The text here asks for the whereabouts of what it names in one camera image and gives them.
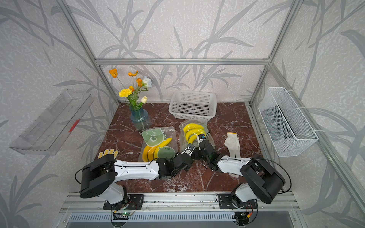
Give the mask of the yellow banana taken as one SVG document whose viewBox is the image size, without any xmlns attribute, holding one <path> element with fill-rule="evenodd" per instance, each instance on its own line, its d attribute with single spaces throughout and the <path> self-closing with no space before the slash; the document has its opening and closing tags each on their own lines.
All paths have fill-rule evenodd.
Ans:
<svg viewBox="0 0 365 228">
<path fill-rule="evenodd" d="M 185 139 L 186 139 L 187 141 L 189 141 L 189 138 L 190 138 L 192 135 L 194 135 L 194 134 L 198 134 L 198 135 L 200 135 L 200 134 L 205 134 L 205 131 L 204 131 L 204 129 L 199 129 L 199 128 L 191 129 L 191 130 L 189 130 L 189 131 L 185 134 Z"/>
<path fill-rule="evenodd" d="M 197 137 L 198 137 L 198 135 L 197 135 L 197 134 L 193 134 L 193 135 L 189 138 L 188 143 L 193 144 L 193 142 L 194 142 L 195 140 L 197 140 Z"/>
</svg>

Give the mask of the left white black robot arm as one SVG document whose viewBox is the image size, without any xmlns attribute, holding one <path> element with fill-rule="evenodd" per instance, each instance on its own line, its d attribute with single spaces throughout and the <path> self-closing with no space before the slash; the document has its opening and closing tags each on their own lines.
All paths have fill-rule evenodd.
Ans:
<svg viewBox="0 0 365 228">
<path fill-rule="evenodd" d="M 125 187 L 117 182 L 134 179 L 167 180 L 193 164 L 189 154 L 178 154 L 173 159 L 159 158 L 148 162 L 126 162 L 107 154 L 84 166 L 81 171 L 80 197 L 102 197 L 115 205 L 127 200 Z"/>
</svg>

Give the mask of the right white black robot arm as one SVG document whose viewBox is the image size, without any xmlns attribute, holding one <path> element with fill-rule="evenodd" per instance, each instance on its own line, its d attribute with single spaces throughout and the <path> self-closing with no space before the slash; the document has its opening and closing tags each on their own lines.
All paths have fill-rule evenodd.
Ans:
<svg viewBox="0 0 365 228">
<path fill-rule="evenodd" d="M 218 154 L 207 140 L 200 142 L 192 152 L 195 160 L 204 160 L 213 171 L 231 173 L 245 178 L 231 192 L 231 204 L 243 208 L 254 200 L 271 204 L 284 187 L 284 177 L 262 156 L 255 154 L 251 158 L 233 158 Z"/>
</svg>

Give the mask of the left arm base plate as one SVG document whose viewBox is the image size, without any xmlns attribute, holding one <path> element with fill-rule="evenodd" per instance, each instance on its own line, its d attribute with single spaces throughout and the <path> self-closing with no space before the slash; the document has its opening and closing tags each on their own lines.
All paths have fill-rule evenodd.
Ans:
<svg viewBox="0 0 365 228">
<path fill-rule="evenodd" d="M 126 196 L 121 202 L 110 204 L 107 200 L 104 203 L 103 210 L 141 210 L 144 201 L 143 194 L 130 194 Z"/>
</svg>

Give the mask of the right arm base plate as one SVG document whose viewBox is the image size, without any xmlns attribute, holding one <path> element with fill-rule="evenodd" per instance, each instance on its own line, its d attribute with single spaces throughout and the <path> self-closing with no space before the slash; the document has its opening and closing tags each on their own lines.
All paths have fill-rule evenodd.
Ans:
<svg viewBox="0 0 365 228">
<path fill-rule="evenodd" d="M 233 196 L 231 193 L 217 194 L 216 201 L 219 203 L 220 209 L 254 210 L 258 208 L 256 199 L 243 202 L 237 196 Z"/>
</svg>

